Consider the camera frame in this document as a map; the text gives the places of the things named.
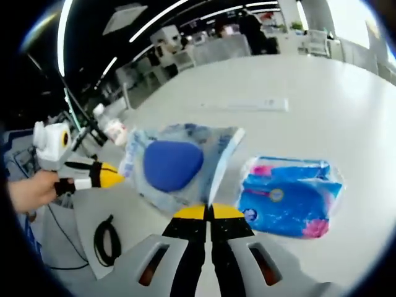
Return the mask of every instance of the blue plastic packaging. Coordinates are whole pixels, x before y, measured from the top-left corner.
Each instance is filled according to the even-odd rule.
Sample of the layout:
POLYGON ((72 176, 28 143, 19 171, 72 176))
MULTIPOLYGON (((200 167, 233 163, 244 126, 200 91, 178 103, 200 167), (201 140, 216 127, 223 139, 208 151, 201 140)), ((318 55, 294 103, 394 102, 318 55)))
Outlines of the blue plastic packaging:
POLYGON ((326 161, 258 157, 244 167, 238 209, 252 229, 318 238, 329 230, 341 188, 338 171, 326 161))

